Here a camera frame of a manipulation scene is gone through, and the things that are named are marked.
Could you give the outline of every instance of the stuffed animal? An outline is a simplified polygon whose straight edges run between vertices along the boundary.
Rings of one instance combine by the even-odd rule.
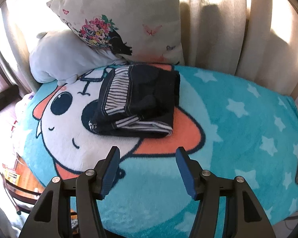
[[[89,70],[108,65],[122,65],[127,61],[110,50],[88,47],[70,29],[42,32],[37,46],[30,53],[30,68],[39,83],[58,80],[59,86],[73,84]]]

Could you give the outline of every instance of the bed sheet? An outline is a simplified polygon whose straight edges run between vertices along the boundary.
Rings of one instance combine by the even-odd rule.
[[[298,209],[298,111],[291,97],[231,75],[188,66],[180,73],[174,130],[163,139],[97,136],[88,122],[112,67],[86,73],[72,85],[44,84],[21,121],[23,158],[43,185],[71,178],[106,157],[121,162],[109,195],[98,202],[103,226],[125,237],[188,237],[198,207],[175,162],[184,146],[215,175],[244,176],[272,224]],[[216,237],[222,237],[221,198]]]

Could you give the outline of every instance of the blue gripper pad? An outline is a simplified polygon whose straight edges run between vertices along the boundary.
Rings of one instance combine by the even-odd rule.
[[[175,160],[187,193],[195,200],[197,197],[196,187],[200,182],[199,173],[202,171],[202,168],[197,161],[189,158],[183,147],[177,148]]]
[[[111,189],[112,183],[114,181],[114,178],[117,172],[117,168],[119,166],[119,161],[120,161],[119,148],[112,147],[102,166],[102,168],[103,167],[105,168],[104,174],[102,175],[102,188],[100,191],[100,194],[102,195],[103,198],[105,198],[105,196],[109,194],[109,191]]]

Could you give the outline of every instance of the pillow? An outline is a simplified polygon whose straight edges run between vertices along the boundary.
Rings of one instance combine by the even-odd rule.
[[[183,64],[179,0],[51,0],[86,44],[141,62]]]
[[[93,50],[72,31],[49,31],[37,35],[37,46],[30,53],[30,69],[37,82],[58,80],[59,86],[72,84],[77,77],[97,67],[126,64],[110,50]]]

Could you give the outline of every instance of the folded dark pants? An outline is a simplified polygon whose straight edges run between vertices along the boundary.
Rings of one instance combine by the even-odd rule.
[[[147,64],[112,70],[104,79],[91,131],[100,135],[158,138],[171,135],[180,75]]]

